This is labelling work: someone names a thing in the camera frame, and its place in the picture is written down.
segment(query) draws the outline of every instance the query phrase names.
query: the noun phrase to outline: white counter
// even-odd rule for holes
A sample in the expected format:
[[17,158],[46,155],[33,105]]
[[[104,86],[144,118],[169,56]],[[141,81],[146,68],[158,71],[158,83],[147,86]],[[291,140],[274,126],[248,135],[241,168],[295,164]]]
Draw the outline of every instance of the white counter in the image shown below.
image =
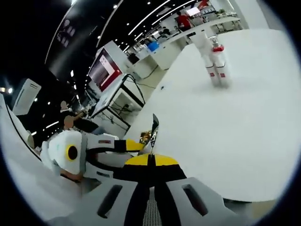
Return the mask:
[[133,65],[128,72],[136,72],[142,79],[149,76],[154,69],[154,63],[158,65],[161,70],[167,70],[171,64],[178,57],[183,48],[187,45],[186,36],[195,32],[197,35],[205,30],[208,36],[213,35],[210,31],[211,27],[217,24],[223,24],[227,22],[235,22],[240,19],[237,17],[224,17],[221,19],[213,20],[205,24],[193,27],[188,31],[182,32],[165,42],[160,44],[160,47],[154,52],[146,55],[143,59],[140,59],[135,65]]
[[198,49],[188,45],[125,138],[138,141],[154,113],[160,121],[154,151],[174,157],[187,177],[227,199],[274,200],[300,156],[298,57],[280,31],[241,30],[219,40],[231,87],[214,89]]

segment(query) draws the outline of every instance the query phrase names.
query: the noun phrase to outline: ceiling light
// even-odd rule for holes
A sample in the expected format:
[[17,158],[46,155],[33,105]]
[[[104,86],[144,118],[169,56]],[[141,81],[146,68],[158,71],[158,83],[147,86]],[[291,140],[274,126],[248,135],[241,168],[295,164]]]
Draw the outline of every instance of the ceiling light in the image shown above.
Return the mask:
[[48,129],[49,127],[51,127],[51,126],[53,126],[53,125],[55,125],[55,124],[58,124],[58,121],[56,121],[56,122],[50,124],[49,126],[46,126],[46,128]]
[[163,19],[164,17],[166,17],[166,16],[169,15],[170,13],[176,11],[178,8],[181,8],[182,6],[184,6],[184,5],[188,4],[188,3],[191,3],[191,2],[193,2],[193,1],[194,1],[194,0],[190,0],[190,1],[188,1],[188,2],[186,2],[186,3],[184,3],[184,4],[182,4],[182,5],[180,5],[180,6],[176,7],[176,8],[174,8],[174,9],[171,10],[170,12],[166,13],[164,16],[160,17],[158,20],[156,20],[156,21],[155,21],[154,23],[152,23],[151,25],[154,25],[156,22],[160,21],[161,19]]
[[141,32],[134,40],[136,41],[143,33]]
[[142,21],[140,21],[131,31],[128,35],[130,35],[131,33],[133,33],[134,30],[136,30],[136,28],[143,23],[144,20],[146,20],[151,14],[153,14],[154,12],[157,11],[157,9],[161,8],[162,6],[164,6],[166,3],[170,2],[170,0],[165,1],[164,3],[162,3],[161,5],[159,5],[157,8],[155,8],[153,11],[151,11],[144,19],[142,19]]
[[123,52],[125,52],[129,47],[130,47],[130,46],[127,46],[127,47],[123,50]]

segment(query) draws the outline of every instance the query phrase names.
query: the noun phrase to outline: white wall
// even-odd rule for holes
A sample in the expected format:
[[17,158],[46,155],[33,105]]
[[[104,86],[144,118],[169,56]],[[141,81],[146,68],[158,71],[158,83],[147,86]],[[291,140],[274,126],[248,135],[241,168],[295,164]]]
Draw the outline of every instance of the white wall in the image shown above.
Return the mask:
[[221,2],[222,0],[210,0],[211,5],[214,7],[214,9],[216,11],[219,11],[220,9],[222,9],[223,7],[221,6]]
[[264,14],[256,0],[229,0],[245,29],[269,29]]
[[3,157],[21,195],[43,220],[66,216],[80,200],[79,187],[43,166],[25,146],[0,95],[0,143]]
[[286,32],[285,26],[272,9],[262,0],[257,0],[270,29]]

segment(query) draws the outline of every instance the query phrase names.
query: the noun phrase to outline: black ceiling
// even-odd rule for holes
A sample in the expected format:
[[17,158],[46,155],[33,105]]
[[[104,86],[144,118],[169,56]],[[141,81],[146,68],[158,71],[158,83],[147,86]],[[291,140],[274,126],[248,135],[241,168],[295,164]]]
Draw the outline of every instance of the black ceiling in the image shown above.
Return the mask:
[[[189,0],[170,0],[164,6],[171,8],[170,10],[188,2]],[[150,12],[155,8],[166,2],[166,0],[141,0],[132,1],[124,0],[121,5],[117,8],[115,14],[111,18],[108,26],[106,27],[102,39],[100,40],[99,46],[105,45],[111,40],[118,40],[116,44],[120,45],[121,49],[124,49],[128,45],[135,44],[135,35],[139,35],[141,32],[144,34],[145,31],[149,32],[151,28],[158,25],[158,23],[151,25],[153,22],[158,20],[162,15],[157,17],[157,14],[164,9],[164,6],[156,10],[151,16],[144,20],[130,35],[129,32],[142,21]]]
[[[87,3],[87,0],[78,0],[74,7],[80,6],[85,1]],[[125,44],[134,43],[135,34],[150,30],[151,23],[158,18],[156,15],[163,7],[145,20],[132,35],[128,36],[134,26],[165,0],[150,0],[149,5],[147,2],[148,0],[139,2],[124,0],[104,31],[99,47],[111,40],[118,39],[116,43],[124,42],[121,48],[125,48]],[[187,1],[171,0],[166,6],[175,8],[185,2]],[[106,1],[106,10],[102,13],[99,11],[99,17],[102,18],[101,23],[107,21],[113,12],[113,5],[116,3],[118,0]],[[100,35],[103,27],[97,26],[86,40],[79,53],[79,61],[72,66],[74,76],[71,77],[68,72],[64,74],[63,79],[59,78],[58,80],[58,77],[55,77],[44,63],[52,38],[71,6],[71,0],[33,0],[18,3],[11,1],[7,2],[6,6],[6,12],[11,17],[3,20],[0,87],[16,88],[22,78],[30,78],[42,86],[37,96],[38,101],[33,103],[30,112],[19,117],[26,129],[37,132],[34,138],[40,143],[57,128],[57,126],[53,126],[43,131],[47,125],[58,120],[57,113],[61,101],[69,102],[76,94],[80,96],[81,100],[84,98],[85,84],[90,82],[90,78],[86,74],[94,60],[97,51],[97,36]],[[87,12],[93,9],[92,4],[86,4],[85,7]],[[81,13],[83,8],[77,7],[77,9]],[[10,96],[6,95],[6,99],[9,101]]]

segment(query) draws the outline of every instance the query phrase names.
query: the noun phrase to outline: white robot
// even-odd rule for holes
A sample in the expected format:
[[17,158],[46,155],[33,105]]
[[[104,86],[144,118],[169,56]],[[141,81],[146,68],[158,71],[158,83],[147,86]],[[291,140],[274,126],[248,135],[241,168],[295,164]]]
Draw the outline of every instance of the white robot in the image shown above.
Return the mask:
[[[153,127],[147,144],[150,153],[137,155],[114,172],[114,177],[104,180],[96,189],[86,194],[76,210],[47,223],[51,226],[247,226],[249,219],[225,207],[223,198],[195,178],[187,178],[173,158],[153,153],[158,136],[158,119],[154,115]],[[111,135],[81,134],[64,131],[49,143],[49,167],[53,164],[71,173],[81,170],[87,174],[97,168],[91,159],[100,151],[138,152],[145,145],[131,140],[118,140]],[[160,223],[147,216],[155,212],[149,202],[156,201]]]
[[[108,166],[99,162],[99,153],[137,153],[143,148],[143,144],[132,140],[119,140],[118,137],[109,134],[94,135],[65,130],[49,142],[43,142],[40,156],[44,165],[55,174],[59,175],[63,169],[74,175],[83,173],[85,178],[103,181],[113,177],[114,171],[122,165]],[[132,155],[128,154],[125,160],[131,157]]]

